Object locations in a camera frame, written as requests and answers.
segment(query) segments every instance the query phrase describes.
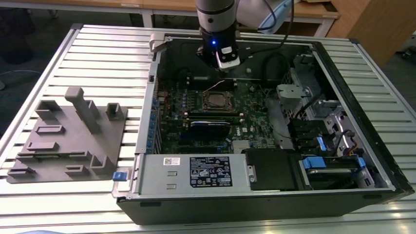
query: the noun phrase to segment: aluminum table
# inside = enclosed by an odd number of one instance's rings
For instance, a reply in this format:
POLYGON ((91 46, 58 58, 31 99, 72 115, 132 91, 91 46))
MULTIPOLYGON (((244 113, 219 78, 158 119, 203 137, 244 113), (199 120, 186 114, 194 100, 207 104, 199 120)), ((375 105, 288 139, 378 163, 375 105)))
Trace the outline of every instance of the aluminum table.
MULTIPOLYGON (((64 99, 67 87, 82 86, 86 99, 103 105, 118 102, 130 108, 119 167, 134 164, 147 89, 154 32, 196 35, 191 30, 76 25, 46 68, 35 88, 0 140, 0 233, 34 230, 63 233, 347 233, 410 234, 416 230, 416 195, 390 204, 368 206, 343 217, 214 223, 198 225, 135 225, 111 191, 114 181, 8 184, 8 169, 27 141, 38 115, 39 100, 64 99)), ((244 38, 276 38, 242 34, 244 38)), ((359 103, 396 162, 416 188, 416 113, 359 44, 347 39, 319 40, 340 70, 359 103)), ((119 190, 128 183, 119 183, 119 190)))

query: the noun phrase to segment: wire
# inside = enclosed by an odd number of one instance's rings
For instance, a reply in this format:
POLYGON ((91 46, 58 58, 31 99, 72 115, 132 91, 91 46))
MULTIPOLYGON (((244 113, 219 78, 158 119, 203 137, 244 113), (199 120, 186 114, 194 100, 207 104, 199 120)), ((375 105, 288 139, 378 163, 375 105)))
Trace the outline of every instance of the wire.
POLYGON ((211 86, 211 88, 208 88, 206 91, 203 91, 203 93, 204 92, 207 92, 208 90, 211 90, 212 88, 215 88, 215 86, 218 86, 220 83, 223 83, 226 80, 222 80, 222 81, 219 81, 214 86, 211 86))
POLYGON ((264 2, 266 6, 267 6, 267 8, 268 8, 268 10, 270 10, 270 12, 271 12, 271 14, 272 14, 272 17, 274 17, 274 24, 272 24, 271 26, 268 26, 268 27, 258 28, 258 31, 270 30, 270 29, 272 29, 272 28, 276 26, 276 24, 278 24, 276 14, 275 14, 275 11, 274 11, 274 9, 272 9, 272 7, 271 7, 271 4, 268 4, 267 0, 263 0, 263 2, 264 2))
POLYGON ((340 133, 340 136, 339 136, 339 138, 338 138, 338 143, 336 143, 336 146, 335 146, 335 148, 334 148, 334 152, 332 152, 332 154, 331 154, 331 157, 335 157, 335 156, 338 155, 338 150, 339 150, 340 141, 343 140, 343 137, 344 137, 344 135, 346 135, 348 132, 351 132, 351 130, 350 130, 350 129, 346 129, 346 130, 340 133))
POLYGON ((288 38, 288 35, 291 33, 291 29, 292 29, 292 24, 294 24, 294 18, 295 18, 295 0, 292 0, 292 15, 291 15, 291 21, 288 23, 288 28, 287 28, 287 32, 286 32, 286 37, 284 39, 282 40, 280 44, 278 47, 275 48, 268 48, 268 49, 263 49, 263 50, 258 50, 255 52, 251 53, 251 55, 256 54, 256 53, 260 53, 260 52, 266 52, 266 51, 271 51, 271 50, 279 50, 284 43, 287 42, 287 38, 288 38))
POLYGON ((167 15, 166 15, 166 17, 167 17, 168 19, 175 19, 175 18, 176 18, 176 16, 171 16, 171 17, 170 17, 170 16, 167 16, 167 15))
POLYGON ((264 58, 264 60, 263 60, 263 62, 262 62, 262 75, 260 75, 260 79, 262 79, 263 81, 267 80, 267 75, 266 75, 266 73, 267 73, 267 65, 268 65, 271 59, 272 59, 274 57, 276 57, 276 56, 278 56, 278 57, 282 57, 282 58, 284 59, 284 63, 286 63, 286 66, 287 66, 287 73, 291 72, 291 64, 290 64, 290 62, 288 62, 287 57, 284 56, 284 54, 282 54, 280 52, 276 51, 274 54, 270 54, 270 55, 264 58))
POLYGON ((354 151, 355 151, 355 150, 358 149, 358 147, 359 147, 359 144, 358 144, 358 142, 354 140, 354 138, 351 137, 350 139, 351 139, 351 141, 352 141, 352 143, 354 143, 354 147, 351 147, 351 149, 347 151, 346 156, 351 156, 352 153, 354 153, 354 151))
POLYGON ((38 72, 38 71, 32 71, 32 70, 15 70, 15 71, 10 71, 10 72, 3 72, 3 73, 0 73, 0 76, 3 76, 3 75, 6 75, 6 74, 10 74, 10 73, 12 73, 12 72, 32 72, 32 73, 36 73, 36 74, 40 74, 40 75, 42 75, 42 73, 38 72))
POLYGON ((295 118, 298 118, 298 116, 300 115, 300 113, 303 111, 306 111, 306 109, 318 101, 319 97, 323 95, 323 92, 320 92, 319 94, 316 94, 312 99, 308 101, 308 103, 300 108, 300 110, 298 111, 295 118))
POLYGON ((276 129, 274 128, 274 125, 271 125, 271 128, 274 129, 274 132, 278 133, 278 135, 280 135, 284 138, 288 138, 288 139, 294 140, 294 138, 291 138, 291 137, 283 135, 280 132, 278 132, 276 129))

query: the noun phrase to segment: black cable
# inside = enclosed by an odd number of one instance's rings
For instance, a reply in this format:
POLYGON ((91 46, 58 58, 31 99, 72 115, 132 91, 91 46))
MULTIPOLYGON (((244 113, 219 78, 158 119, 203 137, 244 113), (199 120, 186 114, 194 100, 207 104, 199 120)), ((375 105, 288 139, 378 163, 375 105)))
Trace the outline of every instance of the black cable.
POLYGON ((267 80, 267 77, 266 77, 267 65, 268 65, 271 59, 272 59, 274 57, 276 57, 276 56, 283 58, 284 63, 286 63, 286 66, 287 66, 287 72, 290 72, 290 70, 291 70, 291 64, 290 64, 288 59, 287 59, 287 57, 284 56, 284 54, 282 54, 280 52, 275 52, 275 53, 270 54, 270 55, 264 58, 264 60, 263 60, 263 62, 262 62, 262 75, 260 75, 260 79, 262 79, 263 81, 267 80))
POLYGON ((280 135, 280 136, 284 137, 284 138, 288 138, 288 139, 294 140, 294 138, 291 138, 291 137, 283 135, 280 132, 278 132, 276 129, 275 129, 275 127, 274 127, 274 125, 271 125, 271 128, 272 128, 272 130, 275 131, 275 133, 278 133, 278 135, 280 135))
POLYGON ((346 129, 346 130, 340 133, 340 136, 339 136, 339 139, 338 139, 338 143, 336 143, 336 146, 335 146, 335 148, 334 148, 334 152, 332 152, 332 154, 331 154, 331 157, 335 157, 335 156, 336 156, 338 150, 339 150, 340 141, 343 140, 343 136, 344 136, 348 132, 351 132, 351 130, 350 130, 350 129, 346 129))
POLYGON ((258 31, 270 30, 270 29, 272 29, 272 28, 276 26, 276 24, 278 24, 276 14, 275 14, 275 11, 274 11, 274 9, 272 9, 272 7, 271 7, 271 4, 268 4, 267 0, 263 0, 263 2, 264 2, 266 6, 267 6, 267 8, 268 8, 268 10, 270 10, 270 12, 271 12, 271 14, 272 14, 272 17, 274 17, 274 24, 272 24, 271 26, 268 26, 268 27, 258 28, 258 31))
POLYGON ((323 95, 323 92, 320 92, 319 94, 316 94, 311 100, 308 101, 308 103, 300 108, 300 110, 298 111, 296 115, 295 115, 295 118, 298 118, 298 116, 300 115, 300 113, 303 111, 307 110, 307 108, 318 101, 318 99, 320 98, 320 96, 323 95))
POLYGON ((286 37, 284 39, 282 40, 280 44, 278 47, 275 48, 268 48, 268 49, 263 49, 263 50, 258 50, 255 52, 251 53, 251 55, 256 54, 256 53, 260 53, 260 52, 266 52, 266 51, 271 51, 271 50, 279 50, 284 43, 287 42, 287 38, 288 38, 288 35, 291 33, 291 29, 292 29, 292 24, 294 24, 294 18, 295 18, 295 0, 292 0, 292 15, 291 15, 291 21, 288 23, 288 28, 287 28, 287 32, 286 32, 286 37))

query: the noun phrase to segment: metal bracket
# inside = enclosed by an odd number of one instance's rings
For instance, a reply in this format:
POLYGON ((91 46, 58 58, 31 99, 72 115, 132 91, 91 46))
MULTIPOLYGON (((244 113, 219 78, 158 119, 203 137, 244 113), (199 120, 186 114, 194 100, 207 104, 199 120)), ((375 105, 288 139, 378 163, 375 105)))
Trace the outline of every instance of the metal bracket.
POLYGON ((155 53, 162 49, 162 45, 166 43, 164 33, 152 33, 150 40, 151 52, 155 53))

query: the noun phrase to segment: white cable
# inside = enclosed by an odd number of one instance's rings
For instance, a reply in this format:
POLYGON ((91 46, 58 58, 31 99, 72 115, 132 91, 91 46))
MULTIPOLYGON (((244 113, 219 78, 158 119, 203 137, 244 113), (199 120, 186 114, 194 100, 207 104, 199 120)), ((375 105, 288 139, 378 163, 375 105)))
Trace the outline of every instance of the white cable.
POLYGON ((215 86, 218 86, 220 83, 223 83, 226 80, 222 80, 220 82, 218 82, 211 88, 208 88, 206 91, 203 91, 203 93, 204 92, 207 92, 210 89, 212 89, 215 86))
POLYGON ((3 75, 6 75, 6 74, 10 74, 10 73, 12 73, 12 72, 32 72, 32 73, 38 73, 38 74, 42 75, 42 73, 38 72, 38 71, 32 71, 32 70, 15 70, 15 71, 10 71, 10 72, 3 72, 3 73, 0 73, 0 76, 3 76, 3 75))

